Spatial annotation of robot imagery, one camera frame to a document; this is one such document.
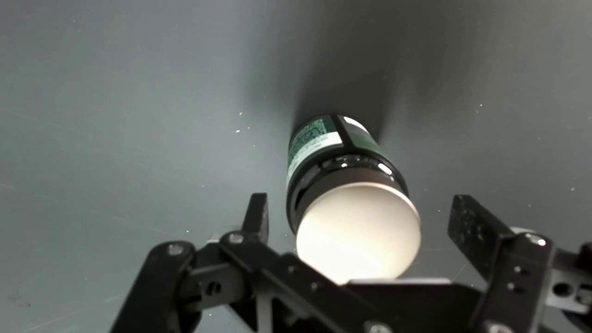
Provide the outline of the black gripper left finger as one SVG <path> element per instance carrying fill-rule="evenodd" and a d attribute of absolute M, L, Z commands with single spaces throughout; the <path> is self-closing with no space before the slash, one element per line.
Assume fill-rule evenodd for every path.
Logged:
<path fill-rule="evenodd" d="M 265 193 L 254 193 L 251 197 L 243 232 L 258 238 L 262 243 L 269 241 L 269 197 Z"/>

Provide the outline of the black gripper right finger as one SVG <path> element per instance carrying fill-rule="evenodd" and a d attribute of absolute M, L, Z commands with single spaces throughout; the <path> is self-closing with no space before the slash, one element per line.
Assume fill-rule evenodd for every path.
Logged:
<path fill-rule="evenodd" d="M 489 288 L 497 284 L 499 262 L 515 232 L 471 195 L 456 195 L 449 238 Z"/>

